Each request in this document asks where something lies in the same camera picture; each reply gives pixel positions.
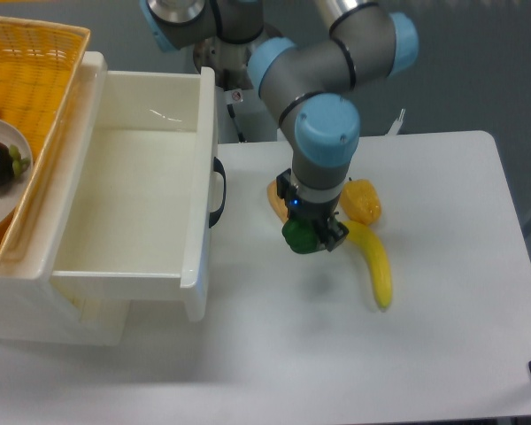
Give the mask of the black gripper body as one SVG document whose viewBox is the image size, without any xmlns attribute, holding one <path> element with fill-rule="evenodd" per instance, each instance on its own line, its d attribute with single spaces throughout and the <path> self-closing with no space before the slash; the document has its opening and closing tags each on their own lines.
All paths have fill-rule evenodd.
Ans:
<svg viewBox="0 0 531 425">
<path fill-rule="evenodd" d="M 335 209 L 343 189 L 343 182 L 328 189 L 315 189 L 287 169 L 276 179 L 276 196 L 285 205 L 290 226 L 313 228 L 314 230 L 343 230 L 343 224 L 336 218 Z"/>
</svg>

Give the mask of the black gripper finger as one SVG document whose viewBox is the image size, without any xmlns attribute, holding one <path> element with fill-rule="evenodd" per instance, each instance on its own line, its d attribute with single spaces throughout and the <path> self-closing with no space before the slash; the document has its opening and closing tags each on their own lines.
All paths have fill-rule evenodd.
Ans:
<svg viewBox="0 0 531 425">
<path fill-rule="evenodd" d="M 349 230 L 337 219 L 337 214 L 331 214 L 316 220 L 316 233 L 319 249 L 331 252 L 346 240 Z"/>
</svg>

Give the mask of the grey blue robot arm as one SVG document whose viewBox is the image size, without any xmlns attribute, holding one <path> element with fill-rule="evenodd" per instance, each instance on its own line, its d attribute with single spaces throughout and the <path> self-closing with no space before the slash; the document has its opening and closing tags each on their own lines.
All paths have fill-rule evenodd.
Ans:
<svg viewBox="0 0 531 425">
<path fill-rule="evenodd" d="M 292 151 L 276 179 L 287 207 L 282 234 L 299 254 L 332 251 L 349 231 L 335 216 L 360 134 L 345 93 L 414 64 L 419 35 L 401 12 L 375 1 L 319 1 L 328 38 L 306 49 L 266 32 L 259 1 L 143 1 L 159 48 L 179 50 L 213 40 L 215 67 L 246 74 Z"/>
</svg>

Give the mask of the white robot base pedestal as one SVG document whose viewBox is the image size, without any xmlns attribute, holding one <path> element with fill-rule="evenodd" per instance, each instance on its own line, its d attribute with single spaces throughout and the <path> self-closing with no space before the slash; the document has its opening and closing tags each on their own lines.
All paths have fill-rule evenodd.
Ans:
<svg viewBox="0 0 531 425">
<path fill-rule="evenodd" d="M 209 67 L 215 74 L 215 100 L 220 143 L 268 142 L 277 139 L 278 124 L 253 88 L 247 65 L 253 51 L 281 32 L 266 25 L 257 39 L 230 44 L 218 37 L 195 45 L 197 70 Z"/>
</svg>

